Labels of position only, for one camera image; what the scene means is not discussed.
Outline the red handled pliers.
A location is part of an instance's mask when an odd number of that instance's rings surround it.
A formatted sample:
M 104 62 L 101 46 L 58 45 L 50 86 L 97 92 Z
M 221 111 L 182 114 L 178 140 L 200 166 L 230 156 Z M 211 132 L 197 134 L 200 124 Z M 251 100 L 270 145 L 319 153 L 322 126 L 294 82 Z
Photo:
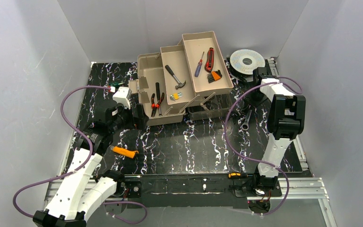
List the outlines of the red handled pliers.
M 160 96 L 160 99 L 155 103 L 154 102 L 155 93 L 152 94 L 152 96 L 151 96 L 151 107 L 152 107 L 151 117 L 154 117 L 156 114 L 156 110 L 160 108 L 160 105 L 164 99 L 164 95 L 165 95 L 165 93 L 163 92 Z

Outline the black handled silver tool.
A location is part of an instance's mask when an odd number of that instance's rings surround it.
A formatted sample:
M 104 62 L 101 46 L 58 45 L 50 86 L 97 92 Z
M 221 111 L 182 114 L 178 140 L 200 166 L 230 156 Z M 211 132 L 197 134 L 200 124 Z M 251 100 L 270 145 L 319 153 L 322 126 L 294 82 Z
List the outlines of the black handled silver tool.
M 160 107 L 160 99 L 161 99 L 159 82 L 156 82 L 156 96 L 157 96 L 156 108 L 159 109 L 159 107 Z

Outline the yellow small hex key set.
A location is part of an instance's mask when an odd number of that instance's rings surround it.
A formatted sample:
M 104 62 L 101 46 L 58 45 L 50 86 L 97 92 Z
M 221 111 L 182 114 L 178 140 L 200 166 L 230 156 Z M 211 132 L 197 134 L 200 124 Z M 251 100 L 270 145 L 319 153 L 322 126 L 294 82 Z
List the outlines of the yellow small hex key set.
M 172 101 L 176 101 L 176 100 L 180 99 L 181 97 L 183 97 L 182 92 L 173 93 L 172 95 L 170 95 L 170 99 Z

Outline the black orange hex key set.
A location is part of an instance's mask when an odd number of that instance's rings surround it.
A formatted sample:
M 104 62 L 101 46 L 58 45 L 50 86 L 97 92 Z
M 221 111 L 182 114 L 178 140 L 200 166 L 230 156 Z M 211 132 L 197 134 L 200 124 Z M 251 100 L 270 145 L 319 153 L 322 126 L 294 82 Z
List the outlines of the black orange hex key set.
M 221 70 L 212 71 L 207 74 L 207 81 L 208 83 L 213 83 L 220 80 L 223 77 Z

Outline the small black handled hammer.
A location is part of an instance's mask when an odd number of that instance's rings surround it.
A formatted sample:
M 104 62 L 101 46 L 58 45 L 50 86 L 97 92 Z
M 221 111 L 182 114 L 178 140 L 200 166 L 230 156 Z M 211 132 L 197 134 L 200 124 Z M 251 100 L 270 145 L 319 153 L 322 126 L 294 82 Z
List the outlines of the small black handled hammer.
M 180 77 L 179 74 L 175 73 L 169 65 L 165 65 L 165 70 L 170 74 L 170 76 L 175 81 L 173 86 L 176 90 L 181 89 L 186 86 L 187 80 L 184 77 Z

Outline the translucent brown tool box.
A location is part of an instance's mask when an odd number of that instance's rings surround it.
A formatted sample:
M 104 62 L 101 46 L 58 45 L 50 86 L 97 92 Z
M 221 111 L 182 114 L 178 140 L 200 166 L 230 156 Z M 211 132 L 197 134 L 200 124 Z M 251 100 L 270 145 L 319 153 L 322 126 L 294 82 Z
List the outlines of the translucent brown tool box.
M 179 123 L 226 115 L 233 82 L 213 31 L 183 34 L 177 45 L 137 59 L 138 76 L 129 83 L 143 126 Z

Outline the red black utility knife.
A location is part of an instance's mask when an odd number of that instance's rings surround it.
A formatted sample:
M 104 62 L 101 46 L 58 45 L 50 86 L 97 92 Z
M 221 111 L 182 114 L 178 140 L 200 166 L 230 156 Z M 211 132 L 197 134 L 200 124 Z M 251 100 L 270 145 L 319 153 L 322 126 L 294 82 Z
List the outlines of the red black utility knife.
M 210 47 L 207 52 L 207 61 L 205 64 L 205 71 L 210 73 L 213 70 L 213 64 L 214 64 L 214 48 Z

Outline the blue red screwdriver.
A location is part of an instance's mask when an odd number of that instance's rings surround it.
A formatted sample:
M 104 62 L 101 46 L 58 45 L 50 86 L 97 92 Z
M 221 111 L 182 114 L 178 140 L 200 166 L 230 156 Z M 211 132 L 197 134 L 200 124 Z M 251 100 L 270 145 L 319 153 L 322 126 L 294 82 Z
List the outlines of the blue red screwdriver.
M 200 58 L 200 60 L 199 60 L 199 62 L 197 64 L 197 67 L 196 67 L 196 70 L 195 70 L 195 73 L 194 73 L 195 77 L 198 77 L 199 74 L 200 74 L 204 53 L 205 52 L 202 52 L 201 58 Z

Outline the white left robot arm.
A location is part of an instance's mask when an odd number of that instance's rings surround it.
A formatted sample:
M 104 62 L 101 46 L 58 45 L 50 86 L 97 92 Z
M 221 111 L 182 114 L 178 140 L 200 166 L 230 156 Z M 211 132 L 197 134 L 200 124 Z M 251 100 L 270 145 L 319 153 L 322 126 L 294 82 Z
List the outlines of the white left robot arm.
M 114 195 L 124 175 L 107 171 L 87 193 L 84 193 L 93 172 L 113 142 L 113 134 L 130 126 L 130 101 L 116 98 L 114 104 L 104 108 L 103 115 L 93 119 L 77 141 L 72 163 L 56 194 L 44 210 L 38 210 L 33 222 L 38 227 L 85 227 L 88 219 Z

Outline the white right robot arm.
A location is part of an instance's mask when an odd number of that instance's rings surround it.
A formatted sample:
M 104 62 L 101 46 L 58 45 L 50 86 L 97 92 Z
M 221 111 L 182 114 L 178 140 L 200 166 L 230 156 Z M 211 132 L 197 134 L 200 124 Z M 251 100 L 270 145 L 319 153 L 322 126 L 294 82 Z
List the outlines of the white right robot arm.
M 267 129 L 268 144 L 253 176 L 252 186 L 259 190 L 273 190 L 282 158 L 297 135 L 304 129 L 306 98 L 289 91 L 265 67 L 253 71 L 253 81 L 261 85 L 259 92 L 271 101 Z

